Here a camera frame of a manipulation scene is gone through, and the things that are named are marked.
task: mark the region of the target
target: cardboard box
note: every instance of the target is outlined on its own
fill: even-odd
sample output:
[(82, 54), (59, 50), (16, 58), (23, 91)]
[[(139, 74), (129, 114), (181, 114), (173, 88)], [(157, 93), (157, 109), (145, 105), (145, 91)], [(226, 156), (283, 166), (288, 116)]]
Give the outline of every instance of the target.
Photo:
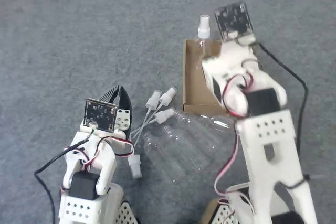
[[(213, 41), (211, 52), (213, 56), (219, 55), (220, 45), (220, 40)], [(199, 62), (201, 53), (202, 49), (196, 41), (184, 41), (182, 111), (207, 115), (225, 114), (225, 109), (218, 104), (216, 98), (205, 84)]]

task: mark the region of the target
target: gray carpet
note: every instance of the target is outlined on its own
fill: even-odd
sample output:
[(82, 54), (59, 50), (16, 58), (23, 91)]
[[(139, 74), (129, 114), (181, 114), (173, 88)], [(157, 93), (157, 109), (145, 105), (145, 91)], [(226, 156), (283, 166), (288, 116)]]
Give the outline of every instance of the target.
[[(33, 170), (67, 146), (79, 127), (85, 98), (123, 84), (134, 127), (154, 89), (178, 87), (181, 105), (183, 39), (194, 38), (200, 14), (237, 0), (0, 0), (0, 222), (50, 223), (46, 193)], [(302, 169), (325, 179), (310, 183), (319, 223), (336, 209), (336, 0), (245, 0), (258, 39), (306, 80), (310, 97), (302, 134)], [(212, 19), (212, 31), (217, 31)], [(266, 71), (288, 91), (296, 121), (301, 85), (266, 55)], [(196, 223), (215, 196), (218, 164), (162, 189), (144, 157), (144, 178), (132, 181), (119, 160), (119, 183), (143, 224)], [(43, 173), (57, 211), (64, 160)], [(221, 186), (247, 181), (242, 152)]]

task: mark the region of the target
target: clear plastic bottle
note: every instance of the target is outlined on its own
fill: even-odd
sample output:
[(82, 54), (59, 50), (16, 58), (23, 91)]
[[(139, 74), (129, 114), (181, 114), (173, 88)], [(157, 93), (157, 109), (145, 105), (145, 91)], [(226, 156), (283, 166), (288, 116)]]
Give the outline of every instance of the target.
[(210, 164), (209, 158), (197, 147), (190, 136), (184, 129), (163, 127), (163, 132), (167, 136), (171, 150), (177, 155), (177, 158), (186, 165), (185, 169), (198, 171)]
[(212, 41), (210, 40), (210, 16), (201, 15), (198, 27), (198, 38), (196, 42), (198, 46), (202, 49), (198, 55), (196, 69), (202, 69), (202, 60), (211, 57), (211, 46)]
[(217, 135), (221, 140), (224, 138), (225, 134), (234, 134), (234, 121), (224, 115), (200, 115), (199, 121), (208, 129), (212, 129), (212, 133)]
[(195, 141), (206, 154), (212, 155), (223, 144), (223, 136), (214, 134), (212, 126), (199, 121), (196, 116), (182, 111), (175, 111), (174, 116), (182, 127), (195, 136)]
[(155, 168), (162, 173), (165, 180), (177, 182), (186, 175), (174, 155), (164, 150), (157, 137), (150, 132), (143, 133), (142, 137), (144, 139), (143, 148), (147, 157)]

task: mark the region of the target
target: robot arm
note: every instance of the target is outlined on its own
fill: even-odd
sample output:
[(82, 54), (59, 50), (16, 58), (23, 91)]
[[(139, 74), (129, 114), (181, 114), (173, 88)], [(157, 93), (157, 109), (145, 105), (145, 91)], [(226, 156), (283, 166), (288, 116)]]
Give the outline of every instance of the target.
[(280, 106), (287, 103), (285, 89), (259, 69), (257, 57), (248, 46), (233, 40), (223, 43), (220, 56), (203, 60), (202, 67), (208, 88), (234, 115), (247, 115), (246, 92), (273, 88)]
[[(274, 186), (281, 182), (286, 185), (302, 221), (293, 223), (317, 224), (310, 188), (308, 182), (304, 182), (295, 146), (291, 114), (289, 110), (281, 110), (287, 103), (284, 88), (260, 70), (249, 46), (234, 40), (224, 42), (219, 57), (204, 59), (202, 67), (207, 87), (220, 105), (240, 118), (236, 129), (250, 182), (228, 191), (247, 188), (254, 211), (246, 208), (241, 197), (229, 196), (239, 222), (272, 224), (275, 217), (281, 216), (275, 214), (288, 212), (288, 208), (279, 209), (283, 204), (279, 203), (277, 195), (274, 197)], [(274, 150), (270, 160), (266, 157), (265, 146)], [(300, 186), (291, 187), (299, 181), (303, 181)]]

